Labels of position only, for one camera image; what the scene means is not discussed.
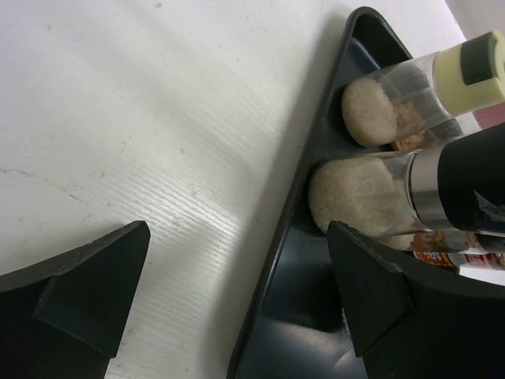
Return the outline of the black cap grinder bottle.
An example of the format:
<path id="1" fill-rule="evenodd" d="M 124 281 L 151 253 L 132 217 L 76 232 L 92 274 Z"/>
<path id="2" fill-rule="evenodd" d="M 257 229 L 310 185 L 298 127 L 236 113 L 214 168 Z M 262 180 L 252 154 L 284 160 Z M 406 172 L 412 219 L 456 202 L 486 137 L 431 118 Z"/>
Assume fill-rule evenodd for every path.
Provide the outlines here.
<path id="1" fill-rule="evenodd" d="M 396 250 L 423 253 L 503 253 L 504 237 L 467 231 L 430 231 L 385 238 L 384 245 Z"/>

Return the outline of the yellow cap spice bottle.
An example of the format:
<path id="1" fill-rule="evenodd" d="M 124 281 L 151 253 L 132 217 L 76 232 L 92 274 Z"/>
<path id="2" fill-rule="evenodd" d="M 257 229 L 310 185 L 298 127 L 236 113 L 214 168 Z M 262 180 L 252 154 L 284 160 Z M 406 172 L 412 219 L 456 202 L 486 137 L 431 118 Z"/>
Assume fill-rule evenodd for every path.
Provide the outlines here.
<path id="1" fill-rule="evenodd" d="M 344 89 L 341 110 L 350 136 L 375 147 L 396 140 L 408 106 L 429 128 L 503 101 L 504 35 L 494 30 L 359 77 Z"/>

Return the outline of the grey cap pepper grinder bottle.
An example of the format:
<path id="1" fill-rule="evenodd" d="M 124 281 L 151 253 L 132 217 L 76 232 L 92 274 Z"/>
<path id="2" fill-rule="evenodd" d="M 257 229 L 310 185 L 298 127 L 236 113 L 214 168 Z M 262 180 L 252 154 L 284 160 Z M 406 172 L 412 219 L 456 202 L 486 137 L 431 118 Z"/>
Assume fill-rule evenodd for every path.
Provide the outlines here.
<path id="1" fill-rule="evenodd" d="M 319 166 L 308 203 L 322 232 L 333 221 L 374 238 L 422 231 L 504 234 L 504 126 L 412 152 L 378 152 Z"/>

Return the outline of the red label spice jar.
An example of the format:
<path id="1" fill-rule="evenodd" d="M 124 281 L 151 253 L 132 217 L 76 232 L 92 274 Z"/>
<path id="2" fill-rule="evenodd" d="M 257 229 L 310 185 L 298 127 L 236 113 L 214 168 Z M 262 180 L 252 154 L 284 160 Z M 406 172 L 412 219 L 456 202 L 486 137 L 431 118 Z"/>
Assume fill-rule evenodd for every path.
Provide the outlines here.
<path id="1" fill-rule="evenodd" d="M 424 263 L 448 268 L 470 279 L 504 286 L 503 254 L 414 252 L 413 256 Z"/>

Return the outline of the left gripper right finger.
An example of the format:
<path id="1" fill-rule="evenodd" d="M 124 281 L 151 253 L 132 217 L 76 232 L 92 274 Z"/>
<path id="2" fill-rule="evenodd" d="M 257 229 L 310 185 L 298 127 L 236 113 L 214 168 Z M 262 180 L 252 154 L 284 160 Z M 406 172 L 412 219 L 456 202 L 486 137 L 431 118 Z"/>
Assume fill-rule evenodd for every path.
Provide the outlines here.
<path id="1" fill-rule="evenodd" d="M 353 348 L 370 378 L 501 378 L 504 289 L 425 264 L 352 227 L 327 230 Z"/>

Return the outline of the pink cap spice bottle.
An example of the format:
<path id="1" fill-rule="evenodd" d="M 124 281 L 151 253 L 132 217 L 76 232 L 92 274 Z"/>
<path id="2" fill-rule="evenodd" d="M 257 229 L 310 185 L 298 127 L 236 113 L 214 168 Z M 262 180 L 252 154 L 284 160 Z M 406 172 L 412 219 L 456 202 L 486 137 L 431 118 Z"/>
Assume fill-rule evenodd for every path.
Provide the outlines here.
<path id="1" fill-rule="evenodd" d="M 427 121 L 412 110 L 411 106 L 408 106 L 405 111 L 400 111 L 398 115 L 401 115 L 401 120 L 406 121 L 407 124 L 399 130 L 391 147 L 395 150 L 411 152 L 443 145 L 504 123 L 504 103 L 462 114 L 429 128 Z"/>

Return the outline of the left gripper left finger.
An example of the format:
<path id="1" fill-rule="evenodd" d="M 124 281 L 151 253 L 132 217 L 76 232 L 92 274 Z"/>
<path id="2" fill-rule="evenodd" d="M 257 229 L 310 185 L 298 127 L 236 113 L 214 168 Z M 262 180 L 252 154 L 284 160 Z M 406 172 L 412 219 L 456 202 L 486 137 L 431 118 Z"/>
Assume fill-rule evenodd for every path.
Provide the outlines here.
<path id="1" fill-rule="evenodd" d="M 150 241 L 134 221 L 1 277 L 3 378 L 103 378 L 121 344 Z"/>

